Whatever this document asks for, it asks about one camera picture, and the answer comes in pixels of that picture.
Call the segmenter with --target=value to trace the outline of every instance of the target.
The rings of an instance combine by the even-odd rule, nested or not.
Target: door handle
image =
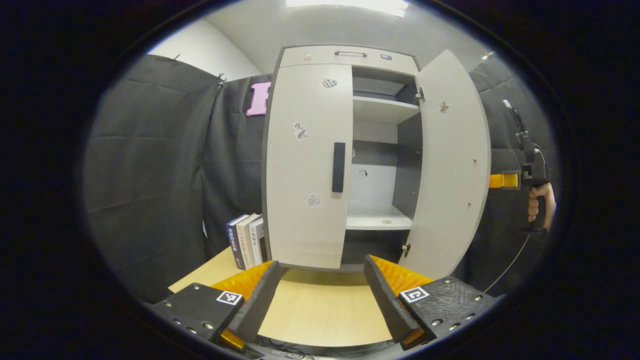
[[[331,191],[341,193],[344,189],[344,153],[346,144],[344,142],[333,143],[333,182]]]
[[[360,54],[362,55],[364,58],[367,57],[367,53],[360,53],[358,51],[335,51],[334,54],[339,55],[340,53],[349,53],[349,54]]]

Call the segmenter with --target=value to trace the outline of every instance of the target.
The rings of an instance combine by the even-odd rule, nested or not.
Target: table surface
[[[212,285],[242,272],[231,248],[169,286]],[[365,345],[391,340],[382,312],[364,274],[288,268],[283,274],[258,334],[321,347]]]

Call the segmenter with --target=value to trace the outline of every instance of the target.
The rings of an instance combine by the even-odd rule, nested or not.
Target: white cabinet
[[[410,245],[407,255],[393,245],[401,265],[434,278],[453,271],[484,209],[490,143],[476,88],[450,51],[419,71],[411,56],[379,49],[285,48],[270,97],[263,213],[271,258],[358,269],[367,251],[400,234]],[[350,257],[354,232],[358,241],[373,235],[363,231],[388,233]]]

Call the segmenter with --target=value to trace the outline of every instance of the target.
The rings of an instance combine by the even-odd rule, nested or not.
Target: person's hand
[[[551,183],[531,187],[529,191],[529,222],[535,221],[538,216],[539,196],[545,197],[545,223],[543,227],[548,231],[556,213],[556,198],[554,197],[554,189],[551,187]]]

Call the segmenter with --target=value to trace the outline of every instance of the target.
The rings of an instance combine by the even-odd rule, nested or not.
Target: cabinet door
[[[408,255],[399,264],[450,275],[473,239],[489,189],[489,129],[467,71],[445,51],[416,76],[422,115],[422,173]]]
[[[351,66],[281,67],[271,102],[264,179],[271,257],[340,268],[351,186]],[[344,144],[336,159],[344,168],[334,169],[335,143]],[[342,192],[333,192],[334,171],[344,174]]]

